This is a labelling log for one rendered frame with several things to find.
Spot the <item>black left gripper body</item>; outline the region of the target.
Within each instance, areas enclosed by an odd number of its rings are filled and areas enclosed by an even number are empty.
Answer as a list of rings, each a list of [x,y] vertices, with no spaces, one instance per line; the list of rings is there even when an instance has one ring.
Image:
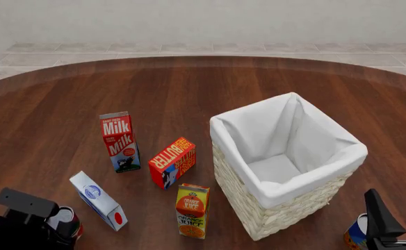
[[[61,237],[45,222],[24,224],[0,216],[0,250],[74,250],[74,239]]]

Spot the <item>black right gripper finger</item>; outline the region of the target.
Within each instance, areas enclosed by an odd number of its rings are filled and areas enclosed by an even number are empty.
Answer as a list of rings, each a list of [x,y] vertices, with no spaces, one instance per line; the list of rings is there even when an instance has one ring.
[[[368,218],[366,237],[396,238],[406,233],[406,229],[394,218],[376,189],[366,191],[364,200]]]

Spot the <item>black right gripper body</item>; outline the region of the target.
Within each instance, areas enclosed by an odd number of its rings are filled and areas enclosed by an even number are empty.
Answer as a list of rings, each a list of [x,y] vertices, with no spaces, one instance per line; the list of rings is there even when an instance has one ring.
[[[399,241],[393,235],[366,235],[368,250],[406,250],[406,240]]]

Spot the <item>white woven basket with cloth liner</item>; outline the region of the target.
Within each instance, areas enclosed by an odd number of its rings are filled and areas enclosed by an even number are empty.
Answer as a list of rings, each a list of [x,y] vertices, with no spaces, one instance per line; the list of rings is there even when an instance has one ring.
[[[293,92],[213,116],[210,136],[216,181],[256,241],[326,206],[368,155]]]

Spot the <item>blue and yellow tin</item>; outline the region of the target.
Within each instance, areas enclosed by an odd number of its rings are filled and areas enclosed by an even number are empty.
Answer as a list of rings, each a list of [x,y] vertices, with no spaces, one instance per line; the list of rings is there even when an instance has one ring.
[[[350,228],[344,233],[344,242],[351,250],[368,250],[366,241],[367,226],[367,214],[360,214]]]

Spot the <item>dark flat plate on stalk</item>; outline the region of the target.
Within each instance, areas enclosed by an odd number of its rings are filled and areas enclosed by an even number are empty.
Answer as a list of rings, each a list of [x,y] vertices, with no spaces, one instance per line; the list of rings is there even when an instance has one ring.
[[[55,216],[60,210],[59,205],[54,201],[35,197],[8,187],[0,191],[0,205],[41,218]]]

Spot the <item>red and green tin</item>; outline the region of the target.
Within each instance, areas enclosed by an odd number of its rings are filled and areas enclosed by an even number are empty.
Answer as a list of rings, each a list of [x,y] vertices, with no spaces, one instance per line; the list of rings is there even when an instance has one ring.
[[[48,218],[46,223],[64,239],[78,240],[83,233],[81,221],[68,206],[61,206],[58,213]]]

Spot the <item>white and blue food box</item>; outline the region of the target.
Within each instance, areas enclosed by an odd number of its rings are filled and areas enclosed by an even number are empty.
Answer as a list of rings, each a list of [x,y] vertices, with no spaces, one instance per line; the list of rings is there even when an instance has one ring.
[[[114,230],[119,231],[127,218],[122,207],[96,184],[85,172],[70,178],[79,196]]]

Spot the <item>red milk carton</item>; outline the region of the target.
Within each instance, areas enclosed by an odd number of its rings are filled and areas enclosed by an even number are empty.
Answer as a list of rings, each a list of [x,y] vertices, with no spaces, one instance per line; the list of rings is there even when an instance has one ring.
[[[129,113],[100,115],[99,120],[101,134],[115,172],[140,169],[140,154]]]

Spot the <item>red butter box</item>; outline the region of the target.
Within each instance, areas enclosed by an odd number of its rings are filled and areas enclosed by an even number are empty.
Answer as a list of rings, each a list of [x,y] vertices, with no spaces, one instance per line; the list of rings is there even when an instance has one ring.
[[[153,182],[168,189],[180,176],[196,164],[196,146],[180,137],[149,160]]]

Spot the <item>orange juice carton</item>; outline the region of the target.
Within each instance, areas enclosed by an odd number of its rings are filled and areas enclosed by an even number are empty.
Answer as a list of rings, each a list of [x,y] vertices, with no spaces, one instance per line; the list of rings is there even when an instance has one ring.
[[[179,185],[175,210],[179,234],[205,239],[209,220],[210,188],[183,183]]]

